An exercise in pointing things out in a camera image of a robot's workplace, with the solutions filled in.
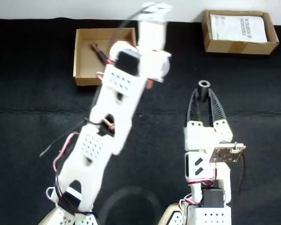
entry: black fabric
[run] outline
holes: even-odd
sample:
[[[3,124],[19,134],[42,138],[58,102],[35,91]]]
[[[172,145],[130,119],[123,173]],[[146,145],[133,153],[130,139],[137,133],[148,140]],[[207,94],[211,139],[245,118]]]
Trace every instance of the black fabric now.
[[[88,115],[95,93],[73,82],[75,29],[119,24],[0,20],[0,224],[37,224],[53,207],[44,191],[54,184],[52,160],[62,142],[41,159],[39,153]],[[281,26],[275,28],[281,42]],[[199,23],[170,22],[165,50],[172,53],[170,72],[144,92],[126,145],[106,168],[95,203],[99,219],[152,224],[190,191],[182,127],[192,91],[206,79],[234,140],[247,145],[233,225],[281,225],[281,44],[270,56],[206,53]],[[240,168],[231,166],[234,195]],[[109,209],[111,196],[122,200]]]

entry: robotic arm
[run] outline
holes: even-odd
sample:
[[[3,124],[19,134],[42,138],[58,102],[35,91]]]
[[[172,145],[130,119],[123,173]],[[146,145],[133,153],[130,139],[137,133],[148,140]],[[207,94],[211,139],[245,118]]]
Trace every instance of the robotic arm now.
[[[200,104],[208,100],[211,126],[200,121]],[[232,132],[222,105],[208,81],[200,81],[194,90],[185,127],[185,178],[192,193],[180,200],[184,224],[231,225],[230,169],[245,146],[230,143]]]
[[[87,125],[80,133],[70,134],[53,162],[55,185],[46,193],[58,210],[48,225],[77,225],[84,221],[97,224],[92,209],[105,167],[111,155],[118,155],[126,142],[147,80],[162,82],[168,73],[170,54],[163,51],[166,30],[163,17],[169,10],[170,6],[163,3],[144,5],[139,16],[139,46],[124,41],[112,46],[101,90]],[[106,129],[103,121],[112,126]],[[74,135],[79,136],[71,150],[68,145]],[[80,183],[81,193],[70,187],[73,181]]]

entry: paper sheet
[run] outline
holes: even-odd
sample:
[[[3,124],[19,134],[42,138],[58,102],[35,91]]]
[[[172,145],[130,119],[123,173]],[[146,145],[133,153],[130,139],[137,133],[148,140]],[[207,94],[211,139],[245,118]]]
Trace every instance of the paper sheet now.
[[[214,40],[267,42],[260,16],[210,15],[210,24]]]

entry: white background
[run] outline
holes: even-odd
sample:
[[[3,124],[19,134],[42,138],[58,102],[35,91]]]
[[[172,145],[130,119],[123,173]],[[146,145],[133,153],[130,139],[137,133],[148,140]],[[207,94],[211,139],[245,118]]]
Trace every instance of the white background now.
[[[0,0],[0,19],[126,19],[146,0]],[[281,0],[164,0],[173,6],[169,21],[200,22],[204,9],[269,12],[281,25]]]

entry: cardboard box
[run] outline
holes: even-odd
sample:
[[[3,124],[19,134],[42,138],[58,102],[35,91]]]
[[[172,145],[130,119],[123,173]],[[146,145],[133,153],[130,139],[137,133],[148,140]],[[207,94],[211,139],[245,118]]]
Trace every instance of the cardboard box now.
[[[211,26],[209,15],[253,15],[261,16],[264,21],[266,43],[229,41],[229,40],[213,40],[211,34]],[[203,15],[202,29],[204,37],[205,51],[209,53],[241,53],[241,54],[259,54],[269,55],[279,44],[279,40],[274,29],[271,17],[268,13],[258,11],[222,11],[222,10],[206,10]]]
[[[100,50],[106,53],[106,48],[117,28],[77,29],[74,53],[73,78],[77,86],[99,85],[96,72],[104,72],[104,65],[97,55],[89,48],[96,42]],[[121,29],[115,41],[123,40],[136,45],[135,29]]]

